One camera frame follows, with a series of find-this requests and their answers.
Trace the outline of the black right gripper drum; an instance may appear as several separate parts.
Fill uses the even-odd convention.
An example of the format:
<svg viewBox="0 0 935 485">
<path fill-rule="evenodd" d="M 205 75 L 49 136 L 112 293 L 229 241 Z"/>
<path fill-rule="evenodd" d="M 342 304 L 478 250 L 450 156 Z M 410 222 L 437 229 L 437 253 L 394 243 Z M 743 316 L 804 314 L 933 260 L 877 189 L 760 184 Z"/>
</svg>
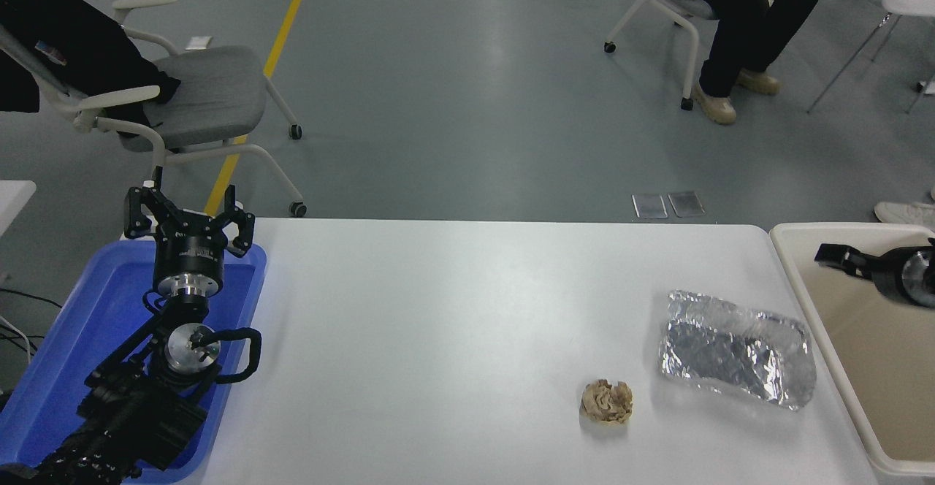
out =
<svg viewBox="0 0 935 485">
<path fill-rule="evenodd" d="M 912 254 L 914 251 L 911 248 L 894 248 L 879 257 L 879 265 L 872 273 L 872 280 L 886 299 L 898 303 L 915 303 L 903 285 L 903 267 Z"/>
</svg>

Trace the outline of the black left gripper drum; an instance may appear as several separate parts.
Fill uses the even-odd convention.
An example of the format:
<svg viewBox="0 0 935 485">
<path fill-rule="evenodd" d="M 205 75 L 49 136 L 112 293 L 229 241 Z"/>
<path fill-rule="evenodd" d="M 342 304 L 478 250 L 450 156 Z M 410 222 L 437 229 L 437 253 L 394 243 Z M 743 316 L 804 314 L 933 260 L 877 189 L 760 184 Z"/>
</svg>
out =
<svg viewBox="0 0 935 485">
<path fill-rule="evenodd" d="M 183 273 L 220 280 L 224 276 L 224 233 L 204 213 L 181 213 L 180 218 L 157 216 L 153 278 L 164 280 Z"/>
</svg>

